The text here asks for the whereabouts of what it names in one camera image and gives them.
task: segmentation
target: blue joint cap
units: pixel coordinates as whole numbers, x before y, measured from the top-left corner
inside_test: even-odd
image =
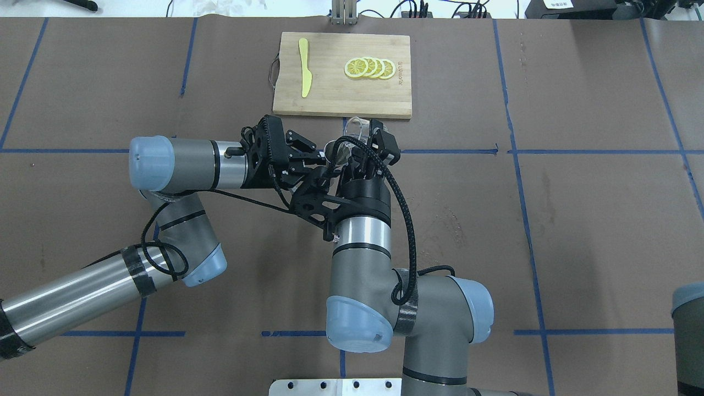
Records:
[[[211,252],[196,269],[183,278],[183,283],[188,287],[194,287],[201,283],[208,282],[210,279],[225,272],[226,269],[227,260],[225,260],[225,255],[222,253],[222,245],[218,244],[213,252]]]
[[[672,311],[670,315],[674,315],[674,311],[686,303],[702,297],[704,297],[704,282],[690,283],[678,288],[672,293]]]
[[[394,329],[373,308],[348,297],[327,298],[327,340],[348,352],[381,352],[391,345]]]
[[[475,280],[455,278],[448,276],[457,283],[457,286],[465,295],[467,305],[470,306],[472,314],[472,324],[474,325],[474,337],[470,344],[479,344],[489,338],[491,325],[494,324],[494,301],[491,299],[489,291],[481,283]]]
[[[174,163],[174,147],[167,137],[136,137],[130,142],[130,181],[138,190],[166,188]]]

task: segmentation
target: black cable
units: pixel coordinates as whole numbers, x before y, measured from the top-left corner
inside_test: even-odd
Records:
[[[284,197],[284,193],[281,191],[281,187],[279,187],[279,182],[276,181],[276,172],[274,171],[274,166],[271,163],[269,164],[269,176],[271,176],[271,180],[274,182],[274,190],[279,195],[279,198],[281,198],[281,202],[284,203],[284,206],[288,210],[291,210],[291,204],[286,200],[286,197]]]
[[[418,276],[423,276],[423,275],[427,275],[431,272],[442,271],[442,270],[450,271],[450,275],[455,276],[455,269],[452,268],[452,266],[433,266],[433,267],[424,268],[424,269],[418,271]]]
[[[115,257],[115,256],[117,256],[118,254],[120,254],[121,251],[122,251],[121,249],[120,249],[120,250],[115,250],[114,252],[112,252],[112,253],[110,253],[110,254],[107,254],[107,255],[105,255],[105,256],[102,256],[100,259],[97,259],[96,261],[93,261],[92,263],[88,264],[87,266],[85,266],[85,267],[83,267],[83,268],[88,268],[88,267],[90,267],[90,266],[92,266],[92,265],[94,265],[94,264],[98,264],[99,262],[101,262],[101,261],[103,261],[103,260],[107,260],[107,259],[109,259],[109,258],[111,258],[111,257]]]
[[[457,12],[460,10],[460,8],[462,8],[462,6],[464,6],[464,5],[469,6],[469,7],[470,7],[470,11],[469,11],[469,12],[470,12],[470,13],[472,12],[472,4],[471,4],[471,3],[467,3],[467,2],[463,2],[463,3],[460,3],[460,5],[457,6],[457,8],[455,8],[455,12],[452,13],[452,16],[451,16],[450,18],[454,18],[454,17],[457,15]]]
[[[177,248],[176,246],[174,246],[170,243],[161,242],[159,239],[156,239],[153,242],[146,241],[146,234],[149,231],[149,228],[151,228],[151,225],[154,224],[154,221],[156,220],[156,217],[159,215],[159,213],[161,213],[161,211],[163,211],[164,209],[166,209],[167,206],[169,206],[169,203],[170,202],[164,203],[163,205],[158,207],[158,209],[156,209],[156,211],[154,211],[154,214],[151,215],[149,222],[147,222],[147,224],[144,226],[144,229],[142,230],[142,236],[139,238],[139,241],[140,241],[140,245],[142,246],[142,253],[146,257],[146,260],[151,264],[151,266],[153,266],[154,269],[156,269],[157,271],[171,276],[174,279],[174,281],[176,281],[178,276],[185,275],[188,272],[188,259],[183,254],[183,252],[181,252],[181,249]],[[161,268],[161,266],[159,266],[151,258],[151,255],[149,255],[149,251],[147,251],[147,249],[146,249],[147,247],[159,247],[159,248],[165,247],[168,249],[172,249],[174,252],[176,252],[176,254],[179,255],[179,257],[183,261],[183,270],[175,272],[172,269]],[[164,258],[164,259],[167,261],[167,266],[171,266],[168,263],[168,260],[166,258]]]
[[[282,212],[282,213],[291,214],[291,211],[290,211],[290,210],[282,209],[282,208],[279,208],[278,206],[274,206],[274,205],[271,205],[271,204],[266,204],[266,203],[264,203],[264,202],[259,202],[259,201],[256,201],[255,199],[252,199],[252,198],[247,198],[247,197],[243,197],[243,196],[241,196],[241,195],[232,194],[231,192],[222,191],[222,190],[206,190],[206,191],[208,191],[208,192],[214,192],[214,193],[216,193],[216,194],[225,195],[226,197],[231,197],[231,198],[235,198],[235,199],[240,199],[240,200],[242,200],[242,201],[249,202],[250,204],[255,204],[255,205],[259,205],[259,206],[264,206],[265,208],[274,209],[275,211],[280,211],[280,212]]]
[[[360,12],[359,12],[359,15],[362,15],[362,14],[364,14],[364,13],[366,13],[366,12],[375,13],[375,14],[377,14],[378,16],[380,16],[380,17],[382,17],[382,18],[385,18],[385,16],[383,16],[379,11],[374,11],[374,10],[364,10],[364,11],[360,11]]]
[[[401,208],[401,214],[403,214],[403,221],[406,225],[406,234],[408,236],[408,286],[405,290],[403,290],[403,283],[399,281],[394,287],[394,289],[391,291],[391,301],[393,301],[394,304],[399,306],[404,305],[410,299],[410,296],[413,294],[413,290],[415,290],[415,283],[417,277],[415,256],[415,231],[413,230],[413,220],[410,217],[410,209],[408,208],[408,204],[406,203],[406,198],[403,197],[403,193],[401,192],[401,188],[398,186],[396,179],[394,179],[394,176],[391,174],[391,171],[389,171],[389,168],[386,167],[384,161],[379,158],[379,155],[371,147],[367,146],[364,142],[349,135],[338,137],[332,146],[332,160],[328,164],[326,172],[326,177],[328,179],[330,179],[333,175],[335,163],[337,162],[337,152],[342,142],[350,142],[354,144],[355,146],[362,149],[362,151],[364,151],[365,154],[367,154],[372,159],[372,161],[374,161],[374,164],[382,171],[382,175],[384,175],[386,181],[389,182],[391,191],[394,192],[394,196],[396,196],[398,206]],[[397,294],[401,291],[403,291],[403,294],[399,299],[397,297]]]
[[[395,14],[396,11],[398,10],[398,8],[401,7],[401,4],[403,4],[403,3],[405,3],[405,2],[413,3],[413,8],[414,8],[415,10],[418,9],[418,8],[417,8],[418,5],[415,3],[415,0],[403,0],[401,3],[396,4],[396,7],[395,7],[394,10],[391,12],[391,16],[389,16],[389,18],[393,18],[393,17],[394,17],[394,14]]]

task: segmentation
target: gray cylinder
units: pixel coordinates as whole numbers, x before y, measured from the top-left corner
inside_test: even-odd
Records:
[[[327,339],[341,350],[380,352],[394,335],[398,307],[391,301],[391,228],[370,216],[347,218],[337,226],[332,255]]]
[[[155,208],[163,204],[152,194],[145,196]],[[220,244],[196,194],[166,206],[157,221],[161,241],[176,246],[189,262],[184,282],[188,284],[195,272],[199,276],[194,284],[204,281],[204,274],[214,273],[209,264],[214,262],[213,252],[221,253]],[[169,260],[175,272],[183,271],[184,262],[170,249],[148,247],[147,251],[161,268],[167,269]],[[19,357],[49,338],[147,297],[173,281],[149,263],[141,248],[128,247],[52,283],[0,300],[0,360]]]
[[[118,254],[52,283],[38,287],[17,297],[0,302],[0,359],[19,357],[39,343],[60,335],[82,323],[121,307],[146,293],[137,287],[137,277],[151,278],[153,291],[170,284],[170,276],[158,272],[138,254],[143,267],[130,271],[130,264]],[[159,248],[149,247],[152,259],[166,268]],[[183,268],[175,255],[175,266]]]
[[[704,282],[674,292],[672,320],[678,393],[704,395]]]
[[[130,180],[138,190],[178,194],[188,190],[236,189],[247,174],[247,158],[226,156],[238,142],[136,137],[130,143]]]
[[[444,276],[419,277],[417,289],[417,319],[403,355],[402,395],[464,395],[474,336],[467,300]]]

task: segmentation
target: black device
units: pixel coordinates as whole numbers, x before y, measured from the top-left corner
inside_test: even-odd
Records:
[[[551,9],[547,4],[566,3],[565,0],[531,0],[526,8],[526,18],[530,19],[613,19],[616,0],[572,0],[572,7]]]
[[[351,149],[350,159],[340,169],[323,166],[326,160],[310,140],[293,130],[284,134],[278,117],[264,116],[255,127],[244,128],[241,135],[242,148],[232,147],[225,153],[246,155],[251,171],[242,188],[291,190],[291,212],[321,228],[323,240],[331,241],[338,222],[351,216],[374,216],[391,223],[391,208],[385,204],[391,195],[384,185],[383,164],[379,161],[394,165],[401,150],[380,121],[370,121],[366,148],[357,141],[358,146]],[[331,180],[338,177],[337,190],[330,195]]]
[[[98,11],[98,4],[95,1],[90,0],[64,0],[67,3],[75,4],[76,6],[83,7],[88,11],[96,12]]]

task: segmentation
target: wooden cutting board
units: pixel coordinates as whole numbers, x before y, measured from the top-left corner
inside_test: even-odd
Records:
[[[306,98],[301,96],[301,37],[308,39],[308,69],[313,74]],[[396,75],[388,80],[347,77],[347,61],[362,56],[393,61]],[[279,61],[275,114],[411,117],[409,36],[283,32]]]

